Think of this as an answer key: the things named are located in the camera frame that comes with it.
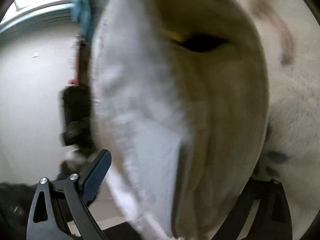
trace white wall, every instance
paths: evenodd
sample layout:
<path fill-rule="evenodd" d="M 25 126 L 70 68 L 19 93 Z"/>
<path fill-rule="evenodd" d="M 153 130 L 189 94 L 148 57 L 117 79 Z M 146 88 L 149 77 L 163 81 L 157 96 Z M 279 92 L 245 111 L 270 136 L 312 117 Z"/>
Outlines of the white wall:
<path fill-rule="evenodd" d="M 60 23 L 0 48 L 0 181 L 33 184 L 58 174 L 70 150 L 60 140 L 59 91 L 74 75 L 76 34 L 75 24 Z"/>

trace blue cloth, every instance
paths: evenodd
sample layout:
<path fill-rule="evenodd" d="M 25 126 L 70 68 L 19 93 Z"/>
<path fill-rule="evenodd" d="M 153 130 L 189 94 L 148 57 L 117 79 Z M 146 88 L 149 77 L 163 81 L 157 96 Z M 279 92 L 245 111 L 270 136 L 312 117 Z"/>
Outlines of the blue cloth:
<path fill-rule="evenodd" d="M 108 0 L 74 0 L 73 20 L 81 27 L 81 35 L 91 45 L 92 37 Z"/>

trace cloth bag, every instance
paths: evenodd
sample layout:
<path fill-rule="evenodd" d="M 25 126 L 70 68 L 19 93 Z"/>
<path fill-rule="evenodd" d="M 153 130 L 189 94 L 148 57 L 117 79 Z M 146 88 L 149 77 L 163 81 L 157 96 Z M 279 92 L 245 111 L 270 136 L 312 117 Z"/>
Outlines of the cloth bag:
<path fill-rule="evenodd" d="M 199 33 L 226 42 L 182 46 Z M 268 78 L 249 16 L 234 0 L 109 0 L 91 63 L 124 216 L 145 239 L 211 239 L 265 138 Z"/>

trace blue gripper pad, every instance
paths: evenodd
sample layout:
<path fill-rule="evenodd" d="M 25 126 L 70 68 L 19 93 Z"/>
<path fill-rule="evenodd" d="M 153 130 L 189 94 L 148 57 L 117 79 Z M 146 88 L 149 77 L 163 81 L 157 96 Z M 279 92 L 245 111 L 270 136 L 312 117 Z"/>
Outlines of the blue gripper pad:
<path fill-rule="evenodd" d="M 111 152 L 102 150 L 92 163 L 86 165 L 80 172 L 79 189 L 82 201 L 87 204 L 94 199 L 98 189 L 111 166 Z"/>

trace silver screw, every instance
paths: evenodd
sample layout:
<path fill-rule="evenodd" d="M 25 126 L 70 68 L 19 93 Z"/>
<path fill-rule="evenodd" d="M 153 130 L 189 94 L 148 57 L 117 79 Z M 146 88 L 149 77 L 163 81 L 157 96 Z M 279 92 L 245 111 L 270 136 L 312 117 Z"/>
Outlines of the silver screw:
<path fill-rule="evenodd" d="M 78 179 L 78 174 L 75 174 L 75 173 L 74 173 L 74 174 L 71 174 L 71 175 L 70 175 L 70 179 L 71 179 L 71 180 Z"/>
<path fill-rule="evenodd" d="M 41 180 L 40 180 L 40 183 L 41 184 L 44 184 L 44 183 L 46 183 L 48 180 L 47 180 L 47 178 L 42 178 Z"/>

